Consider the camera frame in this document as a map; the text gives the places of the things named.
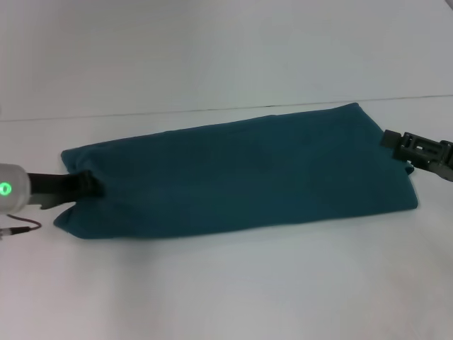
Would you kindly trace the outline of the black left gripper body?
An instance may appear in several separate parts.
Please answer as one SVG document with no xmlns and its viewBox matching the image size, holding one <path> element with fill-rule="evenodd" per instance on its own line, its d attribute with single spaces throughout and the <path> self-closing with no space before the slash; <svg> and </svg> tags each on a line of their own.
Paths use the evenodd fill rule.
<svg viewBox="0 0 453 340">
<path fill-rule="evenodd" d="M 30 180 L 28 205 L 39 205 L 41 210 L 74 202 L 82 189 L 82 181 L 78 175 L 28 173 L 28 178 Z"/>
</svg>

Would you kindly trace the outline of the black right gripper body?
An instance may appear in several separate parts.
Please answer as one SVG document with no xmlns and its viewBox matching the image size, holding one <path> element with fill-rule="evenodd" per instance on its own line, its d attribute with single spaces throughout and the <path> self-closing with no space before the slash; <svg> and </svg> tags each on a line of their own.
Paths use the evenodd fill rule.
<svg viewBox="0 0 453 340">
<path fill-rule="evenodd" d="M 440 141 L 440 159 L 430 162 L 430 170 L 440 178 L 452 182 L 452 142 Z"/>
</svg>

